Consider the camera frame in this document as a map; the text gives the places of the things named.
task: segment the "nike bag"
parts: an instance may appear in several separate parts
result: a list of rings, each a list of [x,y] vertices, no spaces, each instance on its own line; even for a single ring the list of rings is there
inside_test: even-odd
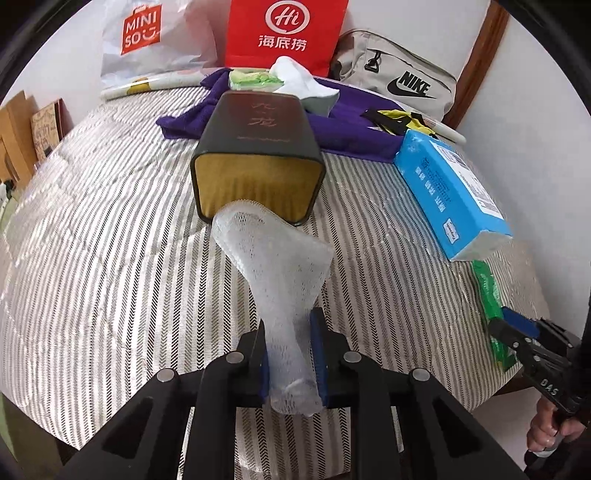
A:
[[[214,66],[216,43],[196,0],[106,0],[103,87]]]
[[[349,0],[232,0],[226,67],[270,68],[286,55],[326,77]]]
[[[439,121],[456,96],[457,80],[450,73],[367,30],[341,36],[331,73],[336,80],[380,93]]]

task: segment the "haidilao logo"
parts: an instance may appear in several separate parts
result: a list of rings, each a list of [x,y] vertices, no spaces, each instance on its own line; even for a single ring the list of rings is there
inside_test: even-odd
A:
[[[284,0],[269,7],[265,20],[273,32],[293,35],[308,26],[310,10],[295,0]]]

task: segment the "purple towel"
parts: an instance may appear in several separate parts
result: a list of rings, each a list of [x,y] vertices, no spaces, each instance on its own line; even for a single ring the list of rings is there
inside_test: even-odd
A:
[[[230,69],[220,69],[201,82],[210,89],[198,105],[178,117],[163,116],[156,120],[164,138],[201,138],[217,102],[229,90]],[[404,137],[367,128],[371,122],[360,115],[369,108],[394,110],[400,107],[391,100],[372,93],[319,80],[323,85],[340,90],[340,98],[328,118],[308,113],[308,120],[320,148],[337,155],[392,163]]]

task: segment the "bed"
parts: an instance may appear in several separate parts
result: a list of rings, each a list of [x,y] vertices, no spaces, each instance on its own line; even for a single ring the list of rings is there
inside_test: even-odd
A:
[[[148,92],[92,111],[43,163],[0,238],[0,388],[76,448],[158,370],[204,368],[257,327],[247,283],[197,216],[197,142],[165,140],[155,124],[206,94]],[[300,228],[335,248],[318,299],[329,327],[385,368],[428,369],[476,408],[519,366],[493,362],[470,265],[446,260],[393,165],[324,160]],[[548,317],[522,243],[489,264],[504,304]],[[239,410],[236,477],[347,472],[349,434],[345,409],[312,418]]]

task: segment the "green packaging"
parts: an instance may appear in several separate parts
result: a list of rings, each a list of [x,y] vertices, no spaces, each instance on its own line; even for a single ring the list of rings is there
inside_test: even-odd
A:
[[[472,270],[478,280],[478,287],[480,291],[480,300],[484,311],[482,319],[485,327],[488,327],[489,322],[493,318],[503,318],[503,311],[501,310],[501,295],[499,287],[496,284],[495,277],[493,277],[491,268],[486,262],[481,260],[474,260],[472,262]],[[503,372],[509,370],[517,363],[515,354],[505,344],[500,343],[494,337],[491,339],[492,353],[495,357],[496,363],[501,367]]]
[[[242,69],[230,72],[230,88],[232,90],[272,93],[281,87],[283,87],[283,82],[265,70]]]

